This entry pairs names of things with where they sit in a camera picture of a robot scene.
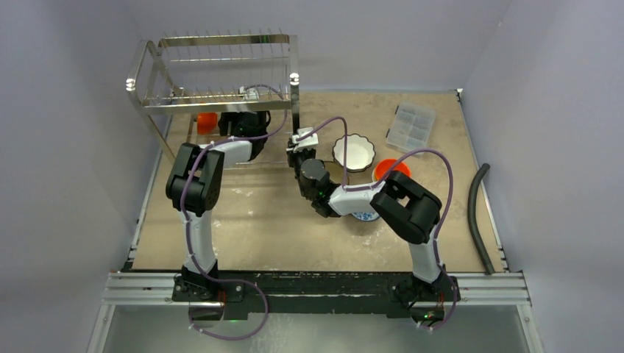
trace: plastic compartment box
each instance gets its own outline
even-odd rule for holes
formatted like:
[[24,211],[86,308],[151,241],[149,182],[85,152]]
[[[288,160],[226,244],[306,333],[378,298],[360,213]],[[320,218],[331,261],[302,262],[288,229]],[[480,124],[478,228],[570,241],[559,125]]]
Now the plastic compartment box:
[[427,147],[427,140],[436,120],[436,111],[401,102],[394,113],[394,122],[386,134],[386,142],[400,151],[408,152]]

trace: wooden surface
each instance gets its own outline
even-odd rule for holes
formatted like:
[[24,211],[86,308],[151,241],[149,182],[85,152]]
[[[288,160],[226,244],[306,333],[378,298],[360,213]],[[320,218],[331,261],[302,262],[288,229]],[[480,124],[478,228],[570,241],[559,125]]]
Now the wooden surface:
[[[335,115],[347,119],[349,133],[367,136],[375,144],[373,164],[398,158],[401,152],[385,143],[394,108],[410,101],[433,108],[436,121],[429,147],[438,149],[453,167],[455,191],[447,221],[440,233],[440,252],[448,271],[482,272],[470,237],[466,213],[468,189],[476,168],[461,108],[451,93],[302,93],[301,127],[318,126]],[[279,126],[283,112],[272,112],[269,131]],[[188,115],[174,117],[168,142],[174,151],[181,143],[207,143],[206,137],[189,136]],[[284,128],[291,131],[290,123]],[[331,160],[331,147],[342,136],[339,122],[319,132],[317,158]],[[258,161],[286,160],[287,134],[267,143]],[[412,178],[435,193],[443,203],[448,192],[447,171],[435,155],[410,157]],[[133,268],[179,269],[185,259],[182,224],[165,184],[171,170],[162,159],[148,203]],[[350,174],[351,184],[370,182],[372,169]],[[481,194],[477,220],[494,267],[502,271],[492,224]],[[221,195],[213,211],[213,245],[221,269],[410,271],[408,246],[383,220],[362,222],[352,216],[323,218],[299,194],[290,168],[225,171]]]

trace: blue patterned bowl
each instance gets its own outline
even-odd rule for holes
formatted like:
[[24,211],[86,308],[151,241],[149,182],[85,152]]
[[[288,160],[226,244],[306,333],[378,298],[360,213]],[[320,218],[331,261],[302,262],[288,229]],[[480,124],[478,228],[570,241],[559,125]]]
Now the blue patterned bowl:
[[376,212],[354,212],[351,213],[353,217],[356,217],[360,221],[372,222],[380,218],[379,213]]

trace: dish rack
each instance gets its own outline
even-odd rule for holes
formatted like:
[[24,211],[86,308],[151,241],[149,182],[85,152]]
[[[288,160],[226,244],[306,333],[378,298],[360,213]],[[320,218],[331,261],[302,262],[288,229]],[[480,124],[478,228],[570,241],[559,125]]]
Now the dish rack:
[[[204,112],[290,110],[292,131],[299,129],[299,71],[297,36],[272,33],[166,33],[157,44],[139,43],[126,80],[126,90],[139,116],[153,132],[171,161],[175,155],[155,123],[159,115]],[[258,93],[242,99],[241,88]],[[281,115],[274,114],[275,121]],[[208,135],[218,139],[217,135]],[[277,165],[282,161],[241,163]]]

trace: black hose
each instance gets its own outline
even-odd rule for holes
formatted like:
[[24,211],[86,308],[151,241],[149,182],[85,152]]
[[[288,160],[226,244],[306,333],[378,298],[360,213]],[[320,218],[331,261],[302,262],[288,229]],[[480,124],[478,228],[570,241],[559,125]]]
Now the black hose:
[[479,254],[479,258],[481,258],[481,263],[483,267],[486,269],[486,274],[494,273],[494,266],[492,265],[492,261],[489,259],[489,255],[486,250],[486,246],[483,244],[483,238],[481,237],[481,233],[479,233],[479,227],[477,227],[477,192],[479,191],[479,185],[481,184],[481,180],[484,176],[486,176],[487,171],[489,170],[489,164],[484,163],[481,168],[475,174],[475,178],[472,180],[470,184],[470,191],[468,192],[468,228],[470,228],[470,235],[472,236],[472,241],[475,243],[475,247],[477,248],[477,253]]

